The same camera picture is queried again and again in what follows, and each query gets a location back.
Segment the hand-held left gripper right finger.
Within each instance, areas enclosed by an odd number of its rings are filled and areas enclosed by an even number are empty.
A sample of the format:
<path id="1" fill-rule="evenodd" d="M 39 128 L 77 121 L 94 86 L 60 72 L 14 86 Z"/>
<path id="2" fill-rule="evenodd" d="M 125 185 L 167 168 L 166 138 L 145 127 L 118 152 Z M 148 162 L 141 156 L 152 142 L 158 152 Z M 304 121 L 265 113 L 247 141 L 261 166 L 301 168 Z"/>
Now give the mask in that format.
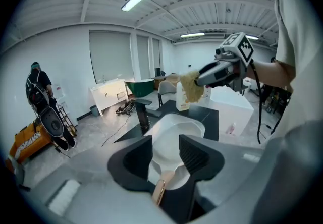
<path id="1" fill-rule="evenodd" d="M 225 159 L 216 149 L 210 148 L 194 136 L 179 135 L 179 155 L 190 174 L 184 190 L 194 190 L 195 183 L 211 180 L 224 167 Z"/>

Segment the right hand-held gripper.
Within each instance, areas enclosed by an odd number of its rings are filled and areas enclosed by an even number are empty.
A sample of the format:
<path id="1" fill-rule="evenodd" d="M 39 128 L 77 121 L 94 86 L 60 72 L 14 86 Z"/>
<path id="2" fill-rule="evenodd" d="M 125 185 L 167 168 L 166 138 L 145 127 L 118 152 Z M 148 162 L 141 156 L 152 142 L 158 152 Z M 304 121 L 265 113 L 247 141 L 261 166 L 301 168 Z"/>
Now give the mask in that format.
<path id="1" fill-rule="evenodd" d="M 245 33 L 230 35 L 216 48 L 214 60 L 199 70 L 198 86 L 228 86 L 242 91 L 254 49 Z"/>

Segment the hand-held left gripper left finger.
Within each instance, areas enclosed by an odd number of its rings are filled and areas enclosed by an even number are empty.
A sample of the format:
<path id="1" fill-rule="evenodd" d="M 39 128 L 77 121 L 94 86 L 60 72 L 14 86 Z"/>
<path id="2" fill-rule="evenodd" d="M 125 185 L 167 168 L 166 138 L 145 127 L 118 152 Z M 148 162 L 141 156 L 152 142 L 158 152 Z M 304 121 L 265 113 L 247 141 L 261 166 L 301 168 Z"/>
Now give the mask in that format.
<path id="1" fill-rule="evenodd" d="M 114 153 L 108 160 L 107 169 L 114 181 L 124 189 L 152 194 L 155 185 L 148 180 L 152 156 L 152 136 L 144 136 Z"/>

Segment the yellow sponge cloth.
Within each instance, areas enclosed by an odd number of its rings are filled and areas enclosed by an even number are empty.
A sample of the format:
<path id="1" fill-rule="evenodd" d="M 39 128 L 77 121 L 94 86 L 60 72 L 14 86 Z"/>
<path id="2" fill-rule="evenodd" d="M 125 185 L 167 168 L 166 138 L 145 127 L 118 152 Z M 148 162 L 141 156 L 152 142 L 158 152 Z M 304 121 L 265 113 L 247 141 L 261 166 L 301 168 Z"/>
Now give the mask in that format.
<path id="1" fill-rule="evenodd" d="M 180 82 L 190 103 L 198 102 L 204 94 L 204 86 L 198 86 L 196 80 L 200 76 L 197 70 L 180 76 Z"/>

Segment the cream frying pan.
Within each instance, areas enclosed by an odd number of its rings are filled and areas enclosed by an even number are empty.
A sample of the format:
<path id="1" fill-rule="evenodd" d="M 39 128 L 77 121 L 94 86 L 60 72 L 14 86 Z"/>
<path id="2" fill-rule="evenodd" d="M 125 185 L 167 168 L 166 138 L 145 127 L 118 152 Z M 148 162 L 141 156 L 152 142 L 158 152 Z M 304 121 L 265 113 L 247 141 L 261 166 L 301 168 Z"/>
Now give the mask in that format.
<path id="1" fill-rule="evenodd" d="M 182 187 L 190 174 L 179 155 L 179 139 L 159 138 L 152 143 L 148 180 L 155 184 L 152 198 L 160 205 L 165 191 Z"/>

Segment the person's right forearm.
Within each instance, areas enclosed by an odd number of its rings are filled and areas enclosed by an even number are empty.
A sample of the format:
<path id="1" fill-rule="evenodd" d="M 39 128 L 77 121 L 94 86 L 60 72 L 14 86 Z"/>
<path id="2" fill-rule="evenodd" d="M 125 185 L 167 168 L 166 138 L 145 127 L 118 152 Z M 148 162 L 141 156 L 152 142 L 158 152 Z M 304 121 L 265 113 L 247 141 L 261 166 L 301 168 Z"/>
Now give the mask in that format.
<path id="1" fill-rule="evenodd" d="M 286 87 L 287 91 L 293 92 L 291 82 L 296 76 L 294 66 L 280 61 L 271 63 L 254 61 L 253 64 L 261 83 L 272 87 Z"/>

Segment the black top sink cabinet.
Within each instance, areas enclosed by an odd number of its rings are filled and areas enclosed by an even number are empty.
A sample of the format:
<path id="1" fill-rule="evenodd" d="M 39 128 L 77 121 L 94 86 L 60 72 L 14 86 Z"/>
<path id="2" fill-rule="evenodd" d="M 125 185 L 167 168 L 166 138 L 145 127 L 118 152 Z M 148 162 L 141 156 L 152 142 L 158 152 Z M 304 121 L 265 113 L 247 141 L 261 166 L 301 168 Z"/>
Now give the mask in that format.
<path id="1" fill-rule="evenodd" d="M 178 111 L 176 109 L 176 102 L 174 100 L 169 100 L 156 111 L 160 112 L 160 118 L 148 116 L 150 121 L 149 129 L 142 130 L 140 125 L 137 124 L 123 136 L 118 138 L 114 143 L 144 136 L 144 134 L 150 130 L 157 123 L 157 121 L 161 119 L 161 117 L 171 113 L 182 115 L 201 122 L 205 127 L 204 138 L 214 141 L 219 140 L 219 112 L 215 109 L 191 105 L 186 111 Z"/>

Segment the white square tub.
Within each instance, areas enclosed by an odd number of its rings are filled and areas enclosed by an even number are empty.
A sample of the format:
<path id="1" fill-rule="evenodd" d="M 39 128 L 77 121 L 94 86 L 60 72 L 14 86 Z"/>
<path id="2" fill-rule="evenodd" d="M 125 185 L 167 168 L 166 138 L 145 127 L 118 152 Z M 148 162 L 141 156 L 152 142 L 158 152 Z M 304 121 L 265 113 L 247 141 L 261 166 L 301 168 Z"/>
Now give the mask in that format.
<path id="1" fill-rule="evenodd" d="M 219 112 L 219 132 L 226 134 L 228 126 L 236 123 L 237 137 L 242 134 L 254 112 L 245 96 L 226 86 L 212 89 L 209 106 Z"/>

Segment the white sink basin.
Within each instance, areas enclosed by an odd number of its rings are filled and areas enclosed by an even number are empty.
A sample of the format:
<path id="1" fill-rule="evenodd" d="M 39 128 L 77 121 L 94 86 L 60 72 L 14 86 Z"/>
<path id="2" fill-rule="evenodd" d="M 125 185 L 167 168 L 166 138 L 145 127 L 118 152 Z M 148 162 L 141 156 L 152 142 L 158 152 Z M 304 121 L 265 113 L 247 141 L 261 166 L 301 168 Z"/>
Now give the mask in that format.
<path id="1" fill-rule="evenodd" d="M 178 139 L 181 134 L 203 138 L 204 133 L 205 126 L 200 121 L 171 113 L 158 120 L 144 135 L 151 135 L 154 143 L 159 138 Z"/>

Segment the orange label soap bottle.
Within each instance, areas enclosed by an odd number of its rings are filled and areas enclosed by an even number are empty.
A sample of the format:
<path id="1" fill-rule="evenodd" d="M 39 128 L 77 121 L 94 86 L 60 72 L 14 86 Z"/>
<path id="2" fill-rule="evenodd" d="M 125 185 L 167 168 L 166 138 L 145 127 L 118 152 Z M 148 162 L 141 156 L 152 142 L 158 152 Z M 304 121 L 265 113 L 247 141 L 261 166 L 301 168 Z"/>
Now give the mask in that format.
<path id="1" fill-rule="evenodd" d="M 186 92 L 179 81 L 176 85 L 176 108 L 178 111 L 188 110 L 190 103 L 187 99 Z"/>

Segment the black sink faucet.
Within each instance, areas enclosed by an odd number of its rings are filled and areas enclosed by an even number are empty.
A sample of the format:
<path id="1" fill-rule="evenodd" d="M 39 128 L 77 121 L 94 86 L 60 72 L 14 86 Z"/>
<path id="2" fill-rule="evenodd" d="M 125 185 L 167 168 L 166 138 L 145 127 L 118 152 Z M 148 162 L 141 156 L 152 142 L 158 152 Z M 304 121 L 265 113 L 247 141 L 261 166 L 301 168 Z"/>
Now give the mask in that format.
<path id="1" fill-rule="evenodd" d="M 142 129 L 149 129 L 150 122 L 148 117 L 160 118 L 162 112 L 147 109 L 146 106 L 150 105 L 152 102 L 146 99 L 136 99 L 134 100 L 134 105 L 137 111 L 137 116 L 139 119 L 139 125 Z"/>

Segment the grey roller blind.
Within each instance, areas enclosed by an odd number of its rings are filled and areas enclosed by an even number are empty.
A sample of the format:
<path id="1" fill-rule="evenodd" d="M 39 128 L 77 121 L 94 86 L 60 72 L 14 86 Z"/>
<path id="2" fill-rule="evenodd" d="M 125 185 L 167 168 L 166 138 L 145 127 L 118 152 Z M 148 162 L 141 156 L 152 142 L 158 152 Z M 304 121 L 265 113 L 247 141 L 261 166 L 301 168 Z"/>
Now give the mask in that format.
<path id="1" fill-rule="evenodd" d="M 153 59 L 154 59 L 154 68 L 160 68 L 160 49 L 159 49 L 159 40 L 153 38 Z"/>
<path id="2" fill-rule="evenodd" d="M 142 80 L 150 79 L 147 37 L 137 35 L 137 51 L 138 51 L 141 79 Z"/>
<path id="3" fill-rule="evenodd" d="M 134 77 L 129 33 L 90 31 L 89 47 L 96 83 Z"/>

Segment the green bathtub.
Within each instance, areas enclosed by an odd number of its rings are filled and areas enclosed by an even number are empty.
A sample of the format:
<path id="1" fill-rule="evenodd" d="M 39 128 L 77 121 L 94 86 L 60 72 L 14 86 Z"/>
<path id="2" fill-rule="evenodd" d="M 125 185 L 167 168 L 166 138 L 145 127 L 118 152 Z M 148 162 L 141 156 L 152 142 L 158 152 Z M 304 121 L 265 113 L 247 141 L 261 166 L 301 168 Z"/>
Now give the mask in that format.
<path id="1" fill-rule="evenodd" d="M 132 94 L 137 97 L 145 97 L 154 91 L 154 80 L 145 79 L 140 81 L 125 81 Z"/>

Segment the white vanity cabinet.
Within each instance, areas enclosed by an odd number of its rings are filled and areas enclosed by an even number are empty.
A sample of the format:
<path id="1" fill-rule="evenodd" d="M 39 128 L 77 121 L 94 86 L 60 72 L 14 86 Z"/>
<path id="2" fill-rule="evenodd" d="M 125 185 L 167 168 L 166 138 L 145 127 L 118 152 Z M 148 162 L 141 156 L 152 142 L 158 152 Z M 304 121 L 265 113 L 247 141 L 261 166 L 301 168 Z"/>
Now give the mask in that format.
<path id="1" fill-rule="evenodd" d="M 90 88 L 99 114 L 103 116 L 103 111 L 119 102 L 129 101 L 125 81 L 114 79 L 105 83 L 100 83 Z"/>

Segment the brown wooden rack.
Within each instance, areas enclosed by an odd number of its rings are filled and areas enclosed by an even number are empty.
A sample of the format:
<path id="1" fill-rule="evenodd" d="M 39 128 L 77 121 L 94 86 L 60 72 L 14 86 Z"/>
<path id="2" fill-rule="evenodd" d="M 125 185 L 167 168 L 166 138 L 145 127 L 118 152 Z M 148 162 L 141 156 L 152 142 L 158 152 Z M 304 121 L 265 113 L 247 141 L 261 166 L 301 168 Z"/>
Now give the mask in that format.
<path id="1" fill-rule="evenodd" d="M 60 117 L 63 124 L 66 126 L 72 137 L 77 137 L 77 129 L 70 120 L 68 113 L 64 110 L 64 108 L 61 105 L 57 104 L 56 107 L 60 113 Z"/>

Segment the dark oval seat lid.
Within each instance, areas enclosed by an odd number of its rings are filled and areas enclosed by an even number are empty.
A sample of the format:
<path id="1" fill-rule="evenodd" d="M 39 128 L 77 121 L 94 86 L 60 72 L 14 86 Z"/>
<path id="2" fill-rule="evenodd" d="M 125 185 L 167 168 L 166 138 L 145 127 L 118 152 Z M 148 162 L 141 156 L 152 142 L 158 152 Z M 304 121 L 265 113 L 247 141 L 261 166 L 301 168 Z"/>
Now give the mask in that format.
<path id="1" fill-rule="evenodd" d="M 46 108 L 39 116 L 41 123 L 51 136 L 61 137 L 63 135 L 64 125 L 53 108 Z"/>

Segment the person's beige shirt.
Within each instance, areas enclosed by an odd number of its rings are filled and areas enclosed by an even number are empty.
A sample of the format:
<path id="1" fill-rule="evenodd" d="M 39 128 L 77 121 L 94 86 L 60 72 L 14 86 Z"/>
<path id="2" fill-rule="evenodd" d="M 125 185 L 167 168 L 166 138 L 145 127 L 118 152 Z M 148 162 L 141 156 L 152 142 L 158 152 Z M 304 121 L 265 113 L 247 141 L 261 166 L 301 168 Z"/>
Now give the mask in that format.
<path id="1" fill-rule="evenodd" d="M 295 68 L 293 93 L 273 138 L 311 120 L 323 120 L 323 25 L 309 0 L 275 0 L 276 59 Z"/>

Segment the orange machine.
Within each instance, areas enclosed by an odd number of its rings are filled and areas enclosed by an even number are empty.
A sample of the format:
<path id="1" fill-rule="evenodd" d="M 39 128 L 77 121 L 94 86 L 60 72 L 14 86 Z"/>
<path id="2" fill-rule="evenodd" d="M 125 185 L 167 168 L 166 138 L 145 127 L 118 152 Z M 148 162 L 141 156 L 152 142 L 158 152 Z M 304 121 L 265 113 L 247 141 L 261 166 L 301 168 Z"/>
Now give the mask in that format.
<path id="1" fill-rule="evenodd" d="M 23 163 L 40 149 L 51 143 L 51 137 L 42 124 L 32 122 L 15 135 L 8 158 Z"/>

